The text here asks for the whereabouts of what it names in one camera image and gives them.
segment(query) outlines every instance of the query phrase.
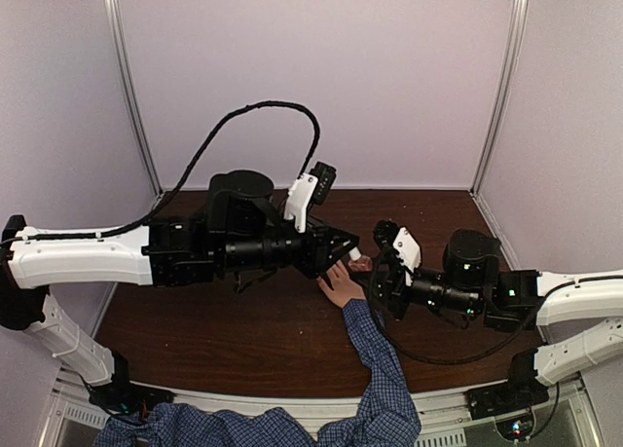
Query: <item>blue plaid shirt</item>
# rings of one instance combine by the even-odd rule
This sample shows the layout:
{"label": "blue plaid shirt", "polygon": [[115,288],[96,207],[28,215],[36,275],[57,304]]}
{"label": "blue plaid shirt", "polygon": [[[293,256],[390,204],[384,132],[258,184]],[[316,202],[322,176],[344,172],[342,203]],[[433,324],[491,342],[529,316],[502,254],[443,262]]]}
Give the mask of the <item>blue plaid shirt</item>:
{"label": "blue plaid shirt", "polygon": [[249,419],[232,411],[207,415],[190,405],[161,403],[142,427],[109,419],[94,447],[134,447],[137,437],[154,447],[413,447],[421,424],[394,349],[377,330],[365,301],[351,300],[344,319],[372,380],[356,416],[324,426],[317,441],[282,408]]}

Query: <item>human hand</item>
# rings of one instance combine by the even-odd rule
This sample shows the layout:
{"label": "human hand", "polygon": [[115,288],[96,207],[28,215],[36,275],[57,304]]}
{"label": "human hand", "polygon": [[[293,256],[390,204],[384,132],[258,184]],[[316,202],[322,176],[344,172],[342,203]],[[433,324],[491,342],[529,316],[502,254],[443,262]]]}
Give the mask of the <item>human hand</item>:
{"label": "human hand", "polygon": [[327,277],[331,280],[333,289],[322,278],[317,279],[318,286],[326,297],[339,308],[343,308],[351,299],[366,299],[361,286],[350,279],[348,270],[342,261],[338,261],[327,271]]}

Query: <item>brown tabletop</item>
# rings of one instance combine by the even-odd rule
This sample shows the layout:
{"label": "brown tabletop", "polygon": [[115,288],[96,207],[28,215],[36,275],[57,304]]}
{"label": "brown tabletop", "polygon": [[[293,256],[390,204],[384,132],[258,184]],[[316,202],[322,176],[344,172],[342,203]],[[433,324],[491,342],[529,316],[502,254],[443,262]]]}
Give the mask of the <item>brown tabletop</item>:
{"label": "brown tabletop", "polygon": [[[182,193],[167,213],[191,213],[204,199],[205,193]],[[441,267],[455,229],[489,231],[466,192],[333,191],[314,214],[359,235],[369,255],[377,253],[375,224],[391,218],[416,237],[428,268]],[[480,320],[461,331],[416,306],[387,329],[414,352],[447,358],[480,352],[505,336]],[[230,281],[167,289],[122,284],[97,340],[129,360],[132,379],[185,390],[359,396],[370,376],[341,310],[295,270],[281,270],[242,295],[232,292]],[[503,379],[513,354],[539,344],[535,332],[526,332],[501,352],[462,366],[400,359],[411,391],[435,391]]]}

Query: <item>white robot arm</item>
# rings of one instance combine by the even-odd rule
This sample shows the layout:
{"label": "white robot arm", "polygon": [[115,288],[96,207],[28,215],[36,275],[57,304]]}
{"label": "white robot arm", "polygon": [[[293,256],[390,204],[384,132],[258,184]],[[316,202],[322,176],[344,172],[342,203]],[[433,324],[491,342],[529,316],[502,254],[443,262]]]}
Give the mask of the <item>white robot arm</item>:
{"label": "white robot arm", "polygon": [[[537,326],[545,335],[545,329],[558,322],[602,319],[563,342],[517,354],[507,383],[469,391],[474,419],[546,401],[547,387],[623,354],[623,270],[584,275],[501,272],[499,241],[468,230],[457,230],[451,237],[443,271],[420,267],[420,248],[417,243],[404,247],[414,240],[394,223],[380,222],[375,242],[383,252],[368,280],[368,298],[376,298],[396,318],[402,318],[413,303],[437,315],[444,310],[461,313],[467,322],[483,315],[485,326],[511,332],[486,352],[451,360],[413,354],[396,345],[399,352],[417,361],[444,365],[473,362],[503,348],[524,329]],[[393,343],[390,335],[382,328],[380,331]]]}
{"label": "white robot arm", "polygon": [[131,412],[143,401],[148,406],[167,401],[168,392],[131,384],[126,360],[73,322],[49,285],[179,286],[288,266],[315,278],[359,240],[309,215],[313,205],[324,202],[334,179],[333,168],[316,164],[293,184],[281,213],[270,202],[273,183],[263,174],[218,174],[210,182],[206,208],[192,217],[154,218],[113,236],[109,229],[38,229],[13,216],[0,247],[0,325],[31,335],[76,370],[99,405]]}

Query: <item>lavender wall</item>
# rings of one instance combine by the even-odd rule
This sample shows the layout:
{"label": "lavender wall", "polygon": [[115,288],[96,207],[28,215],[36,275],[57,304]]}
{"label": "lavender wall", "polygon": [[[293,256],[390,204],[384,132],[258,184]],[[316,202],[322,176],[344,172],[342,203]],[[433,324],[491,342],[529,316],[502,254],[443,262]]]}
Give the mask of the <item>lavender wall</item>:
{"label": "lavender wall", "polygon": [[[0,0],[0,221],[106,226],[152,202],[129,126],[103,0]],[[55,294],[92,330],[106,284]],[[34,445],[58,365],[0,329],[0,445]]]}
{"label": "lavender wall", "polygon": [[[342,187],[466,188],[512,0],[120,0],[159,176],[171,187],[205,133],[261,99],[306,103]],[[264,110],[232,122],[188,184],[255,168],[289,184],[311,128]]]}
{"label": "lavender wall", "polygon": [[[623,268],[622,23],[621,0],[530,2],[482,192],[522,268]],[[611,446],[621,445],[621,374],[621,359],[583,374]]]}

